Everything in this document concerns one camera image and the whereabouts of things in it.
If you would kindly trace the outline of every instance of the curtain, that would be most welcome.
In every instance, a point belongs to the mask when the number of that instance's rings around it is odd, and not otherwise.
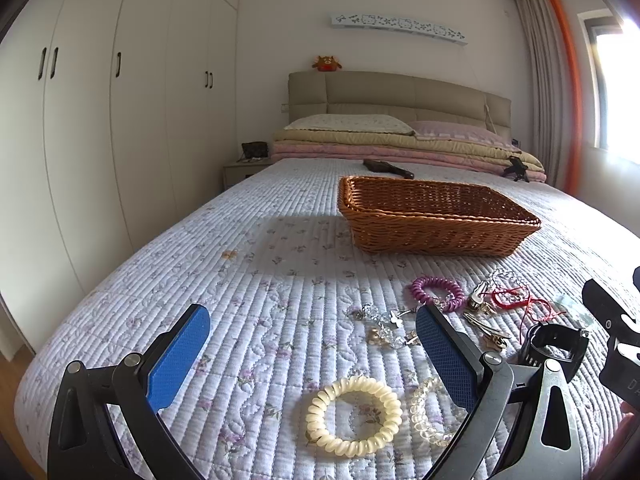
[[[529,45],[533,155],[547,183],[564,185],[572,142],[572,91],[562,33],[549,0],[515,0]]]

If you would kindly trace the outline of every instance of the nightstand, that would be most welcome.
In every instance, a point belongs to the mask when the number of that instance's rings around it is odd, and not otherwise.
[[[255,162],[233,162],[224,165],[222,167],[222,179],[225,184],[225,190],[262,171],[264,168],[268,168],[271,164],[273,163],[270,158],[264,158]]]

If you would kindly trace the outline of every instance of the pillow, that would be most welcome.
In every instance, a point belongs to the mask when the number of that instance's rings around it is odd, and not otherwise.
[[[443,123],[441,121],[414,121],[409,123],[415,130],[418,140],[462,140],[473,144],[483,144],[494,148],[502,148],[510,152],[519,152],[515,146],[509,144],[501,136],[470,124]]]
[[[374,134],[413,135],[406,123],[381,114],[318,114],[293,121],[285,130],[322,130],[324,132],[365,132]]]

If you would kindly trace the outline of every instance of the brown woven basket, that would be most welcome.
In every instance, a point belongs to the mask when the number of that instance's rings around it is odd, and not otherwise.
[[[486,186],[344,176],[338,209],[370,253],[507,256],[540,219]]]

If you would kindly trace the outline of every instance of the stuffed toy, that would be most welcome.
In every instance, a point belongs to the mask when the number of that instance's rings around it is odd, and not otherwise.
[[[319,72],[335,72],[342,65],[334,56],[316,56],[312,68],[317,68]]]

